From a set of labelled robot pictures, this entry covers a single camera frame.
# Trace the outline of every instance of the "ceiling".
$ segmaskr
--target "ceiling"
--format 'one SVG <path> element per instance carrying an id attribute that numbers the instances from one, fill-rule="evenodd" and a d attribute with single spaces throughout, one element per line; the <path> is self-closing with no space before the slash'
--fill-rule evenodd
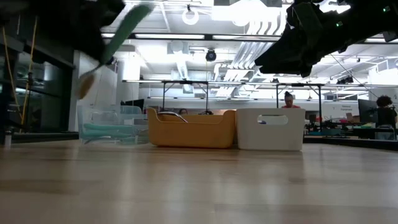
<path id="1" fill-rule="evenodd" d="M 240 2 L 256 2 L 258 0 L 241 0 Z M 127 7 L 115 20 L 115 22 L 103 29 L 105 33 L 115 32 L 120 20 L 125 13 L 130 10 L 137 1 L 126 1 Z M 188 25 L 183 20 L 184 10 L 187 3 L 184 1 L 162 1 L 154 2 L 156 7 L 154 12 L 146 17 L 134 30 L 134 33 L 170 33 L 170 34 L 251 34 L 251 35 L 280 35 L 283 31 L 285 20 L 280 15 L 284 15 L 284 9 L 271 10 L 271 8 L 258 7 L 257 11 L 250 11 L 247 7 L 240 5 L 235 11 L 220 12 L 225 7 L 212 6 L 213 1 L 205 1 L 202 4 L 191 3 L 191 9 L 198 12 L 198 20 L 194 25 Z M 261 22 L 246 21 L 241 19 L 237 21 L 235 17 L 251 17 L 252 14 L 261 15 Z M 188 47 L 184 62 L 188 74 L 191 71 L 203 72 L 203 78 L 208 77 L 206 74 L 211 73 L 215 76 L 215 67 L 218 65 L 230 65 L 237 61 L 237 53 L 242 52 L 246 46 L 248 52 L 245 61 L 253 61 L 261 51 L 256 52 L 260 44 L 265 43 L 244 43 L 241 41 L 204 41 L 204 40 L 181 40 Z M 176 55 L 170 53 L 171 40 L 127 40 L 124 45 L 133 45 L 136 47 L 136 54 L 141 59 L 141 75 L 143 79 L 165 80 L 172 78 L 171 74 L 180 70 L 181 64 L 177 61 L 181 60 Z M 205 55 L 208 49 L 214 49 L 217 59 L 214 62 L 206 62 Z M 312 82 L 312 83 L 336 83 L 339 77 L 347 76 L 347 71 L 356 78 L 355 83 L 366 83 L 368 80 L 368 70 L 375 67 L 378 63 L 385 62 L 387 59 L 398 58 L 398 45 L 395 44 L 362 44 L 352 45 L 348 49 L 339 54 L 337 52 L 326 56 L 320 63 L 315 65 L 312 73 L 307 78 L 301 78 L 298 75 L 288 74 L 260 74 L 257 73 L 257 67 L 244 67 L 252 70 L 243 76 L 235 76 L 235 79 L 229 81 L 241 81 L 237 78 L 248 78 L 251 82 L 270 82 L 273 78 L 278 78 L 279 82 L 295 83 L 295 82 Z"/>

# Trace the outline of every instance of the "woman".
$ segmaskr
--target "woman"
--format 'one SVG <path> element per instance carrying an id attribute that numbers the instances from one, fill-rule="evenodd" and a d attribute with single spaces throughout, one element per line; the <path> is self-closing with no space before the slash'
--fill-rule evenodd
<path id="1" fill-rule="evenodd" d="M 392 100 L 388 96 L 380 96 L 377 101 L 377 124 L 378 128 L 392 129 L 391 133 L 376 133 L 378 140 L 396 140 L 397 112 L 392 105 Z"/>
<path id="2" fill-rule="evenodd" d="M 188 114 L 188 110 L 187 109 L 180 109 L 180 111 L 178 112 L 179 115 L 187 115 Z"/>
<path id="3" fill-rule="evenodd" d="M 282 108 L 301 108 L 299 106 L 293 105 L 293 95 L 291 95 L 288 91 L 285 92 L 285 106 Z"/>

